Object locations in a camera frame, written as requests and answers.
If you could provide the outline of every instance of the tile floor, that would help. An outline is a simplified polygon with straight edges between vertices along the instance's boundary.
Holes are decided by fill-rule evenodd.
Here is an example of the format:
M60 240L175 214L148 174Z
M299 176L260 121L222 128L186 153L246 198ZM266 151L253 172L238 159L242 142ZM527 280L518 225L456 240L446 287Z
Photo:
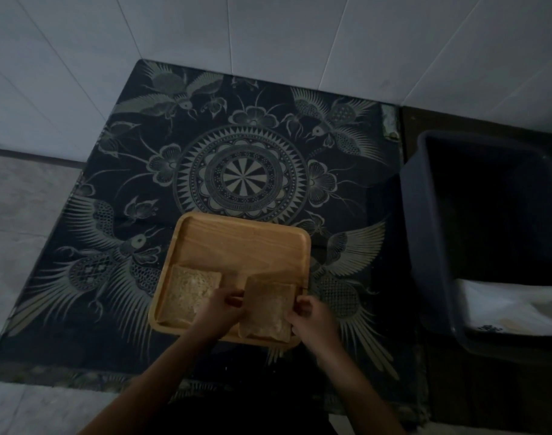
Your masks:
M0 157L0 331L80 170ZM0 434L73 434L114 394L0 383ZM353 434L346 417L331 416L340 435ZM503 432L429 424L420 435Z

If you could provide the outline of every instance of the person's left hand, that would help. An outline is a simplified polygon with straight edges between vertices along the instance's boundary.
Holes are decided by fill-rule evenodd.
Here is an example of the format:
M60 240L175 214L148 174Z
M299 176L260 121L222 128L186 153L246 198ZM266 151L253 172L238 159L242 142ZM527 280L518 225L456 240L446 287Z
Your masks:
M191 334L205 340L225 336L245 314L242 307L243 290L218 288L204 300L189 328Z

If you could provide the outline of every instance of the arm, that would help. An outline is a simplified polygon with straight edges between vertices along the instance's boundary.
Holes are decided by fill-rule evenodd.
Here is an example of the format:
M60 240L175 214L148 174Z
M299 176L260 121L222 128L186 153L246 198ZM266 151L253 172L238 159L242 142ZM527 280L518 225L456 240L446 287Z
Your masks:
M240 290L215 290L187 331L80 434L143 433L157 411L169 402L199 353L238 322L244 310L235 306L240 306L241 301L233 296L242 295Z
M405 435L405 430L344 350L334 315L313 296L299 296L297 309L287 320L292 331L316 355L344 404L347 417L358 434Z

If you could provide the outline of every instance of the forearm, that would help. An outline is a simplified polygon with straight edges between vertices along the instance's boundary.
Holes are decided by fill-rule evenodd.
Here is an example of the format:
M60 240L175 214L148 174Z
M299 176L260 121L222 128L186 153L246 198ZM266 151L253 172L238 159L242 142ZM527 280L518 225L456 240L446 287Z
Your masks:
M319 364L340 396L357 434L405 434L392 409L383 402L346 351L322 357Z
M207 344L188 330L80 433L142 433Z

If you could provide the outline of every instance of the wall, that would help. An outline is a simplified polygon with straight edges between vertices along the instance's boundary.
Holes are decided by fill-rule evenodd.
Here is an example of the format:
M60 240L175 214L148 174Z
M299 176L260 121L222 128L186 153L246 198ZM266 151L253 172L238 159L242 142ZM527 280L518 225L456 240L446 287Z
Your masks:
M141 57L552 132L552 0L0 0L0 148L84 161Z

